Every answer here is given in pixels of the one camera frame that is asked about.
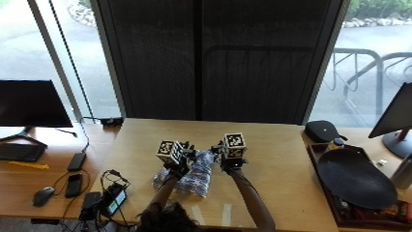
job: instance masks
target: black glove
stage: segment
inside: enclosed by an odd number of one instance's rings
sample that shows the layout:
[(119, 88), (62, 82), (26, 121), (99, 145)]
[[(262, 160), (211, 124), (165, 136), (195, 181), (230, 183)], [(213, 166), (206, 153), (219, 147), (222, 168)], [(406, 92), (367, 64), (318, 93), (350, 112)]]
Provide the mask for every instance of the black glove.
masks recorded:
[(221, 171), (227, 173), (227, 175), (230, 175), (231, 171), (241, 170), (242, 165), (243, 165), (242, 159), (225, 159), (223, 155), (221, 155), (219, 168)]
[(163, 168), (169, 169), (167, 174), (174, 176), (179, 180), (181, 177), (189, 172), (187, 159), (185, 157), (181, 157), (178, 164), (174, 162), (166, 162), (163, 164)]

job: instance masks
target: monitor stand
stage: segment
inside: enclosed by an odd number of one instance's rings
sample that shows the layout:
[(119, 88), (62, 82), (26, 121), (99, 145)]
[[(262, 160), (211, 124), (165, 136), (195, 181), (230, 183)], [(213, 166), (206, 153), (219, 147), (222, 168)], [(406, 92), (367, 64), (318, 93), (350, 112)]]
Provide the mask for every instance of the monitor stand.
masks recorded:
[(399, 158), (405, 158), (412, 154), (412, 134), (407, 134), (409, 129), (386, 133), (382, 142), (389, 151)]
[(27, 140), (27, 141), (30, 141), (30, 142), (33, 142), (33, 143), (35, 143), (38, 145), (42, 145), (42, 146), (47, 147), (47, 145), (45, 143), (39, 142), (38, 140), (35, 140), (34, 138), (27, 136), (29, 130), (31, 130), (31, 127), (25, 127), (19, 133), (15, 133), (15, 134), (13, 134), (10, 136), (0, 138), (0, 142), (3, 142), (6, 140), (13, 140), (13, 139), (22, 138), (22, 139), (25, 139), (25, 140)]

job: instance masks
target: pavement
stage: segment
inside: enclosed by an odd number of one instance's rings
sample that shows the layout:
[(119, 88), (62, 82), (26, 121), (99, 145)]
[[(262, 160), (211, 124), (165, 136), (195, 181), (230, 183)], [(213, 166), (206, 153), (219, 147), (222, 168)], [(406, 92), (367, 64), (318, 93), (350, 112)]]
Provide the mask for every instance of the pavement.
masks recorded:
[[(361, 28), (342, 28), (334, 47), (362, 48), (377, 52), (383, 56), (393, 52), (412, 51), (412, 26), (377, 26)], [(367, 55), (357, 57), (357, 69), (371, 62)], [(385, 62), (385, 67), (395, 60)], [(393, 68), (387, 69), (387, 76), (383, 77), (382, 109), (387, 107), (393, 95), (401, 83), (412, 82), (412, 71), (403, 68), (412, 65), (412, 59), (405, 60)], [(337, 127), (365, 127), (374, 126), (379, 115), (375, 112), (375, 68), (358, 78), (358, 82), (350, 85), (347, 97), (343, 95), (343, 81), (354, 74), (354, 56), (339, 63), (333, 76), (331, 58), (325, 71), (323, 79), (318, 89), (318, 95), (313, 106), (309, 121), (326, 120)]]
[[(119, 110), (95, 28), (70, 18), (66, 11), (69, 0), (53, 2), (81, 84), (93, 106), (93, 116), (117, 117)], [(51, 79), (57, 83), (58, 92), (63, 93), (26, 0), (11, 0), (10, 4), (0, 9), (0, 28), (0, 78)], [(410, 25), (342, 28), (335, 47), (370, 49), (382, 56), (391, 52), (412, 51), (410, 38)], [(358, 56), (357, 60), (359, 69), (371, 61), (366, 56)], [(383, 108), (398, 89), (398, 83), (412, 81), (403, 77), (402, 68), (403, 66), (397, 66), (390, 70), (395, 83), (383, 80)], [(331, 65), (327, 65), (309, 121), (327, 120), (337, 127), (373, 127), (378, 119), (374, 100), (375, 72), (367, 72), (350, 86), (353, 91), (349, 92), (347, 101), (342, 88), (343, 81), (354, 74), (353, 69), (353, 60), (342, 62), (337, 69), (339, 77), (334, 78)], [(65, 94), (61, 94), (61, 100), (69, 109)]]

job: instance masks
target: computer mouse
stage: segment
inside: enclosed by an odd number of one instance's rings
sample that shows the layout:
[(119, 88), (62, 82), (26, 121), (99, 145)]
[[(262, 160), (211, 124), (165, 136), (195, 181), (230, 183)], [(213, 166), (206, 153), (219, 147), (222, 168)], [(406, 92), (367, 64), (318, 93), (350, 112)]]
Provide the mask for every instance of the computer mouse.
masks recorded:
[(43, 206), (49, 199), (51, 198), (54, 194), (54, 188), (53, 187), (45, 187), (39, 190), (33, 195), (33, 206), (41, 207)]

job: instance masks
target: black bag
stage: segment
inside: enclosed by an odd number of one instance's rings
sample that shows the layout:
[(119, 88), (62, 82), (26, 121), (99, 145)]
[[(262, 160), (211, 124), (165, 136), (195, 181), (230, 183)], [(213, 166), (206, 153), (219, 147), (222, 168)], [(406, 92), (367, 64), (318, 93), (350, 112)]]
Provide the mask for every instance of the black bag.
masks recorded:
[(305, 134), (315, 143), (325, 143), (333, 140), (333, 138), (342, 137), (334, 128), (334, 125), (323, 120), (311, 121), (306, 123)]

